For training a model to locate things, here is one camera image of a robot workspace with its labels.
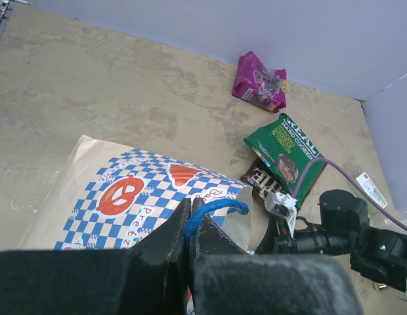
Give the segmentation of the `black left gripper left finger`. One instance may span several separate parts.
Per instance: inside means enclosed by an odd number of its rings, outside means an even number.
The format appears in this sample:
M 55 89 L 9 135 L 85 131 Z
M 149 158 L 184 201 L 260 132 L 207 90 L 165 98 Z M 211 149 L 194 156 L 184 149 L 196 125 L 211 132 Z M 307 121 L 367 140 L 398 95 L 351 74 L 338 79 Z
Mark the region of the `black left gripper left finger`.
M 190 208 L 129 249 L 0 252 L 0 314 L 184 314 Z

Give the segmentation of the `green snack box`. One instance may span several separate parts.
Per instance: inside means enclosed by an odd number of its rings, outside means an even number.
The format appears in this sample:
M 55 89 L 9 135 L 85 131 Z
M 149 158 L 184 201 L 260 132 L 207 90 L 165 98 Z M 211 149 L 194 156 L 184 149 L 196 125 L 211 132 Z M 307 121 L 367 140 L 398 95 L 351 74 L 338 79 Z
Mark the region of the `green snack box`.
M 286 193 L 292 194 L 304 168 L 322 157 L 312 140 L 285 113 L 271 124 L 258 128 L 244 139 L 267 166 Z

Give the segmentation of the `purple candy snack bag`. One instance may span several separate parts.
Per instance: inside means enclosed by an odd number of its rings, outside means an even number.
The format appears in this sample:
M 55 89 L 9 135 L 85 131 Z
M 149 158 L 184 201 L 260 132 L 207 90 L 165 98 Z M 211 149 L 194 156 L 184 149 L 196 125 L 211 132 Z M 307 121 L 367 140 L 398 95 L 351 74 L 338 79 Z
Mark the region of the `purple candy snack bag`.
M 269 69 L 249 51 L 239 57 L 232 96 L 278 113 L 286 107 L 287 71 Z

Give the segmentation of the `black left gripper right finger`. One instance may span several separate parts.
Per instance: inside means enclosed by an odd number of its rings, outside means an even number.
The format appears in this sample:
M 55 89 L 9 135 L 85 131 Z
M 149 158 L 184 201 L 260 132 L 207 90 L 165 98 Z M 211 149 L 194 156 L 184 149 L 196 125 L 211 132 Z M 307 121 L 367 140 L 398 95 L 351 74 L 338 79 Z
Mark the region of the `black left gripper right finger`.
M 195 314 L 362 314 L 351 279 L 321 255 L 250 255 L 213 222 L 233 199 L 192 202 L 189 220 L 190 290 Z

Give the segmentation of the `blue checkered paper bag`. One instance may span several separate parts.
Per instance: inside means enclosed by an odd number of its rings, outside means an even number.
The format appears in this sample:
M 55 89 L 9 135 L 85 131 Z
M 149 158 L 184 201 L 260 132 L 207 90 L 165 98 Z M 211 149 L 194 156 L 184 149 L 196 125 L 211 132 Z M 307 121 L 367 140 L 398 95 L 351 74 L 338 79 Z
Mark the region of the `blue checkered paper bag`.
M 128 249 L 181 200 L 253 203 L 248 185 L 139 148 L 81 137 L 30 224 L 21 249 Z

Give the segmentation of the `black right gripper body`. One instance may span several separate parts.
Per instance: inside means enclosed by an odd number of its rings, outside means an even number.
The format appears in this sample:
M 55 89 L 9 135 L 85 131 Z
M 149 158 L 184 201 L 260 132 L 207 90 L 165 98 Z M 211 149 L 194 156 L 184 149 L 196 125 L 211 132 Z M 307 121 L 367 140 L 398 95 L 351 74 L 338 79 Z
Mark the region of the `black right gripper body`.
M 297 253 L 297 236 L 304 233 L 305 229 L 296 230 L 292 238 L 286 221 L 279 217 L 270 216 L 267 231 L 257 246 L 255 254 Z

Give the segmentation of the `brown sea salt chips bag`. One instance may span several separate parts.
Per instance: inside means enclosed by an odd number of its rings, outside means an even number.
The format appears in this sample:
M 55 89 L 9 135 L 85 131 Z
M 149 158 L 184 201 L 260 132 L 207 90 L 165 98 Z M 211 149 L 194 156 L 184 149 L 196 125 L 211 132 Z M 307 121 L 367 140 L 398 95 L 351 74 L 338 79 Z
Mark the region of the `brown sea salt chips bag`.
M 252 187 L 253 197 L 260 202 L 264 202 L 271 192 L 286 193 L 274 178 L 272 172 L 260 159 L 256 159 L 252 163 L 246 173 L 240 177 L 240 180 Z

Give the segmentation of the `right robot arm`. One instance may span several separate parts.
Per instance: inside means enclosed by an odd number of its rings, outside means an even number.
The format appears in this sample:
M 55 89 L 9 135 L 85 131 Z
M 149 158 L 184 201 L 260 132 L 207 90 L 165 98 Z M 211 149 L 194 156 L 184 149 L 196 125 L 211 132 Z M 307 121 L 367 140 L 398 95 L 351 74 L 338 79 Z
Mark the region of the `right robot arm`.
M 352 270 L 401 292 L 407 291 L 407 235 L 370 226 L 367 203 L 345 190 L 321 194 L 319 224 L 305 222 L 291 232 L 284 206 L 269 213 L 268 228 L 257 254 L 349 255 Z

